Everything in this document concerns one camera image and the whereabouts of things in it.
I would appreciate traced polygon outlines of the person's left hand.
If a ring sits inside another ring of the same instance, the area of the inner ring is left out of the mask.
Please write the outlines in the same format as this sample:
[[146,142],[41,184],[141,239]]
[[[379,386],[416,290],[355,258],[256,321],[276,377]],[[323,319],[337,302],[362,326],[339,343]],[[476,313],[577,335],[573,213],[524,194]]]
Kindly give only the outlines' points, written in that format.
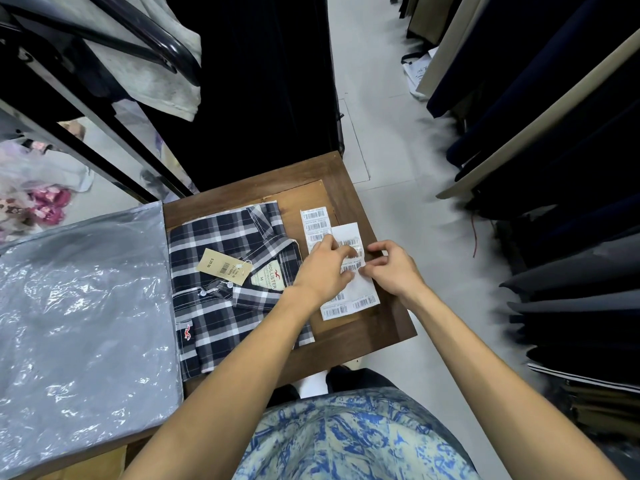
[[344,259],[357,256],[354,248],[338,245],[334,237],[327,234],[316,243],[300,267],[292,286],[295,304],[309,315],[331,301],[342,291],[334,288],[334,279],[341,272]]

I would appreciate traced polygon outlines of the person's right hand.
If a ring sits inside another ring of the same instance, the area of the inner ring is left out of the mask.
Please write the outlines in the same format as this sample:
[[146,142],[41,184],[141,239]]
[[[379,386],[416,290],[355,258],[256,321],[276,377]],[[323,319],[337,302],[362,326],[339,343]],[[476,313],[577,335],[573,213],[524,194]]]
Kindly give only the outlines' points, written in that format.
[[[398,297],[401,302],[411,308],[416,304],[427,286],[420,275],[414,259],[400,245],[391,240],[373,242],[367,246],[369,253],[384,253],[365,265],[387,265],[386,282],[377,284],[391,295]],[[364,267],[359,269],[364,275]]]

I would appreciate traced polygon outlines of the white barcode label sheet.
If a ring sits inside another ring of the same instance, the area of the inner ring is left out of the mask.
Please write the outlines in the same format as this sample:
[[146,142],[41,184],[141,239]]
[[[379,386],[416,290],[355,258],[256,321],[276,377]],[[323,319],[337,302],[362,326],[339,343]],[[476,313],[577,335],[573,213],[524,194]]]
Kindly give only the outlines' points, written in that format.
[[348,245],[354,248],[358,252],[358,256],[344,259],[341,272],[352,271],[354,272],[354,278],[336,297],[321,307],[321,315],[324,321],[351,315],[380,304],[380,298],[372,279],[361,275],[358,271],[359,268],[365,265],[365,249],[358,224],[349,223],[334,226],[330,233],[338,245]]

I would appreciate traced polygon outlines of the person's right forearm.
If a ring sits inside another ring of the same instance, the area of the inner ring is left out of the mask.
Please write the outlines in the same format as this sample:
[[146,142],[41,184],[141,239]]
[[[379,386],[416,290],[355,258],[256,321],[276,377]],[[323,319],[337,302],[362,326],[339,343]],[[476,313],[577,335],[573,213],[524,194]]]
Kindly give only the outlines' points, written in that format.
[[424,283],[402,295],[513,480],[626,480]]

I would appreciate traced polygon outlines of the person's left forearm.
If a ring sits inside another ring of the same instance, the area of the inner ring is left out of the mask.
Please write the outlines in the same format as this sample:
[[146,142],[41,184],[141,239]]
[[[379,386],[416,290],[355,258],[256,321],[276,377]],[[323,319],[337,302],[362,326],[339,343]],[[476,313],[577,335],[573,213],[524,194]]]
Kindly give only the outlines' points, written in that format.
[[120,480],[231,480],[303,325],[336,291],[286,289],[162,425]]

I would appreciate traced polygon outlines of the small brown wooden table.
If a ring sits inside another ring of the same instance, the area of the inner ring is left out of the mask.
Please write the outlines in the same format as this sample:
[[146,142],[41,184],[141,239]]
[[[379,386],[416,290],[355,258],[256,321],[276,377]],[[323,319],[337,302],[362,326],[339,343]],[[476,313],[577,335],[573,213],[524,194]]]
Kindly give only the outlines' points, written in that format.
[[[247,205],[276,201],[286,234],[308,256],[300,211],[325,207],[332,225],[357,223],[364,245],[377,241],[340,153],[331,152],[164,204],[166,229]],[[380,305],[324,321],[310,317],[315,341],[290,354],[277,386],[326,371],[417,335],[398,298],[376,286]]]

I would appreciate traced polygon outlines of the narrow white barcode label strip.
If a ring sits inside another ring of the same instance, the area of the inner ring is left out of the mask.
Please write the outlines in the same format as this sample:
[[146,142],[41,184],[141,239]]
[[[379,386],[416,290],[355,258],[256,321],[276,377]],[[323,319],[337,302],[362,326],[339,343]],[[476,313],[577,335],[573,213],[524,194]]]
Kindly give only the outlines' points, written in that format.
[[324,240],[331,233],[332,225],[326,207],[300,210],[303,231],[308,252],[311,253],[316,243]]

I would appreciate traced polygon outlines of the person's dark trousers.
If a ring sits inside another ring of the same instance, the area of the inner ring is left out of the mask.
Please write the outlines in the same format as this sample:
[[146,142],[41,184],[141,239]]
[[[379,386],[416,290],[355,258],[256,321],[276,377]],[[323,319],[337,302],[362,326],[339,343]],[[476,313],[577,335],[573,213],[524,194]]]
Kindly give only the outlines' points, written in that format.
[[352,392],[366,388],[396,388],[389,379],[368,368],[351,369],[346,365],[338,365],[332,367],[327,373],[317,376],[318,379],[309,378],[308,384],[299,387],[293,384],[277,387],[269,399],[268,407],[332,393]]

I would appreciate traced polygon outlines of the folded navy plaid shirt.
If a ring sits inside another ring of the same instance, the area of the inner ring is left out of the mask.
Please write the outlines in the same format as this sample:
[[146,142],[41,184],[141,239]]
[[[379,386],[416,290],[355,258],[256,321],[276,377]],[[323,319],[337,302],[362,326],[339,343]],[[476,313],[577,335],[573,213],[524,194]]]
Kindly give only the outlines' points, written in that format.
[[[182,380],[211,372],[268,315],[302,265],[276,201],[192,220],[168,233]],[[197,270],[206,250],[252,265],[242,285]]]

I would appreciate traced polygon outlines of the tan paper price tag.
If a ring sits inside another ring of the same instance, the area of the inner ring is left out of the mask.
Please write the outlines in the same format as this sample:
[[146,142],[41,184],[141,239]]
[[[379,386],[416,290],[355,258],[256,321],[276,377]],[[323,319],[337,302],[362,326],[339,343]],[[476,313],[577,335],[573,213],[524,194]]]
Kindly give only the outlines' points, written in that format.
[[250,261],[231,257],[207,248],[204,250],[196,270],[235,285],[242,285],[251,274],[253,265]]

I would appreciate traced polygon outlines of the blue patterned shirt of person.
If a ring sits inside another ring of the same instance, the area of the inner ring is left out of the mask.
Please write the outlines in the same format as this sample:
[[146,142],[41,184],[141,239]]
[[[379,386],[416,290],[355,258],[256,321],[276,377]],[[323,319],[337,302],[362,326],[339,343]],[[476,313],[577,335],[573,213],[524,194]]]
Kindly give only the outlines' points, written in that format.
[[395,387],[268,408],[233,480],[481,480],[456,437]]

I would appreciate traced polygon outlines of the white printed paper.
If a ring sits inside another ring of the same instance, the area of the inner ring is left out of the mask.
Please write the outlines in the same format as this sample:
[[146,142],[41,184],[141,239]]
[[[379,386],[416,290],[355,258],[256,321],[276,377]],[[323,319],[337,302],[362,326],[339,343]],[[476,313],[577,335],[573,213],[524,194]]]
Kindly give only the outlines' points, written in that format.
[[430,50],[413,52],[402,56],[401,65],[406,77],[410,94],[419,101],[427,101],[428,97],[418,90],[418,86],[428,69],[428,66],[436,55],[438,47]]

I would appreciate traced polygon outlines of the row of dark hanging garments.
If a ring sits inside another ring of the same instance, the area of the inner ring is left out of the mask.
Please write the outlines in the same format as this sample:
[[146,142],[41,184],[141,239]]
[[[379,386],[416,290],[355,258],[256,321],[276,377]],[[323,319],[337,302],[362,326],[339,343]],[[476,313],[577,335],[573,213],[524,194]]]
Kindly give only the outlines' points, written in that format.
[[640,457],[640,0],[405,0],[458,135],[437,193],[488,221],[500,317],[543,393]]

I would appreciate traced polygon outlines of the black hanging garment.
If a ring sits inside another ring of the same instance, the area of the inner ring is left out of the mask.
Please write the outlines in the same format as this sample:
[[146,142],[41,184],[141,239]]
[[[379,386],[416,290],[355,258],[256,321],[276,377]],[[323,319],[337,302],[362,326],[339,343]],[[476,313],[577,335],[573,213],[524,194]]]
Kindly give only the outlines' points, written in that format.
[[140,107],[197,190],[340,149],[327,0],[167,2],[201,36],[201,103]]

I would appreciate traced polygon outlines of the grey plastic garment bag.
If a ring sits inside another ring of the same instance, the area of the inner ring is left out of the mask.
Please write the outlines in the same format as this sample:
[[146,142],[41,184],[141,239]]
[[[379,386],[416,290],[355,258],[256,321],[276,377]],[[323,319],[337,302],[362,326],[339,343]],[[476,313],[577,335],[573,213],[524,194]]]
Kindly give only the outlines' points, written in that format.
[[179,369],[161,202],[0,246],[0,480],[160,426]]

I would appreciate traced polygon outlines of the grey white hanging garment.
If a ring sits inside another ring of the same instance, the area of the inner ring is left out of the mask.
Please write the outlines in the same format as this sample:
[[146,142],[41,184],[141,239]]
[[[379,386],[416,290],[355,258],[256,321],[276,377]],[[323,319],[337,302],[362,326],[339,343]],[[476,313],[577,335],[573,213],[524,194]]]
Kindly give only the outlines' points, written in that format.
[[[180,23],[177,10],[168,0],[126,0],[151,21],[183,44],[197,62],[202,61],[201,36]],[[85,23],[114,38],[141,46],[141,41],[89,0],[75,0],[74,9]],[[185,76],[172,73],[159,64],[142,60],[119,50],[98,45],[89,47],[126,92],[141,104],[192,122],[201,103],[201,90]]]

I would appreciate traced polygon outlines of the clear bag with pink items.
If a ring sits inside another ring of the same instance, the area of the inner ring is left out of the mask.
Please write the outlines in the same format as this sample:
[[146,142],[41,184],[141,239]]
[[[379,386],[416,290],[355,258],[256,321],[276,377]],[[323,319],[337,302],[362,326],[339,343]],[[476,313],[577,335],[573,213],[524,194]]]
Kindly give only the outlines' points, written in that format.
[[52,144],[25,137],[0,142],[0,244],[59,225],[95,173]]

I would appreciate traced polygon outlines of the black metal clothes rack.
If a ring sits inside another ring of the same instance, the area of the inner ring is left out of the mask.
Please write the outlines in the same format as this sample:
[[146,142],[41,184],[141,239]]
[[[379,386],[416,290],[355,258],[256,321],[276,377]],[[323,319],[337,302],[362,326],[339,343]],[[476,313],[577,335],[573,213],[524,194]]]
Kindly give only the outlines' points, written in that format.
[[200,36],[166,0],[0,0],[10,15],[84,40],[142,109],[192,122],[201,101]]

